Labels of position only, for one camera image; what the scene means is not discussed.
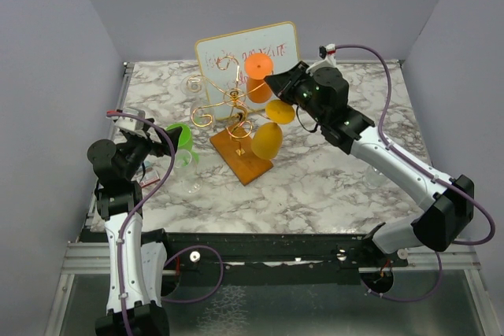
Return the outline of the yellow plastic wine glass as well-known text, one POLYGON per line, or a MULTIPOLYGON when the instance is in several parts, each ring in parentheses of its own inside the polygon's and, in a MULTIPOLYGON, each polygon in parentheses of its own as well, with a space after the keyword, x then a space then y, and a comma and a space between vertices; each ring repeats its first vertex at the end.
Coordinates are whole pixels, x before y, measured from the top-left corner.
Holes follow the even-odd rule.
POLYGON ((293 107, 281 100, 273 100, 265 107, 270 121, 261 125, 252 139, 253 153, 264 160, 272 160, 279 153, 283 142, 281 125, 289 124, 295 118, 293 107))

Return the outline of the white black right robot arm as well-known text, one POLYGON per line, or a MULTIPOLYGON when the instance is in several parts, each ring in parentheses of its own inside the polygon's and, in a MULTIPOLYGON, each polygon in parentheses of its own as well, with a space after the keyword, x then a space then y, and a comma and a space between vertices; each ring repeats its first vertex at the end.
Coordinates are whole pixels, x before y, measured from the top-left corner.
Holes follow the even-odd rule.
POLYGON ((405 248, 426 246, 442 252, 473 218, 473 182, 465 176, 454 188, 443 184, 450 176, 418 160, 404 149, 394 153, 371 119, 348 104, 349 83, 337 68, 322 67, 314 73, 300 61, 290 70, 265 77, 265 83, 283 102, 306 111, 324 138, 344 153, 376 168, 403 189, 422 214, 375 227, 361 248, 363 260, 379 266, 390 254, 405 248))

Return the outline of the orange plastic wine glass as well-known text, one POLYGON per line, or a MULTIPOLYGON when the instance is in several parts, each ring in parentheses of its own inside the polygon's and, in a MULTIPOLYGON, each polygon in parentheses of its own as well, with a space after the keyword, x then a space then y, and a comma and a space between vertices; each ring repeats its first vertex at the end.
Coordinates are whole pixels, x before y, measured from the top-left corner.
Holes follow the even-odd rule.
POLYGON ((262 104, 272 97, 272 91, 265 83, 265 77, 272 74, 272 59, 264 53, 251 54, 245 60, 246 94, 251 102, 262 104))

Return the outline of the green plastic wine glass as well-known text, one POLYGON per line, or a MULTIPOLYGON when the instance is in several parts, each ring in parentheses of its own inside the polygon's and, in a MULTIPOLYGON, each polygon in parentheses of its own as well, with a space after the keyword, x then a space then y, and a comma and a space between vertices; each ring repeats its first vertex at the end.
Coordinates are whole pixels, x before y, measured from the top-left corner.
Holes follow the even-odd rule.
POLYGON ((194 141, 191 129, 187 124, 175 123, 171 124, 165 128, 166 131, 171 131, 177 127, 181 128, 181 134, 178 141, 178 150, 187 150, 191 153, 191 156, 195 159, 195 162, 199 162, 199 155, 193 150, 194 141))

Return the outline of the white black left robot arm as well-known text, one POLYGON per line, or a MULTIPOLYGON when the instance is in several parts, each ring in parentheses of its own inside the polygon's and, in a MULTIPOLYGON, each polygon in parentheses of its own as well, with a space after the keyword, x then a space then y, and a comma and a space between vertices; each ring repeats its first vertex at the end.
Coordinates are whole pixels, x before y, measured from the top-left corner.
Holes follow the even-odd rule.
POLYGON ((96 205, 105 222, 110 261, 106 315, 95 322, 97 335, 169 334, 161 283, 174 250, 164 231, 142 232, 145 200, 133 177, 147 156, 174 153, 169 140, 139 135, 128 135, 120 144, 101 139, 87 151, 98 178, 96 205))

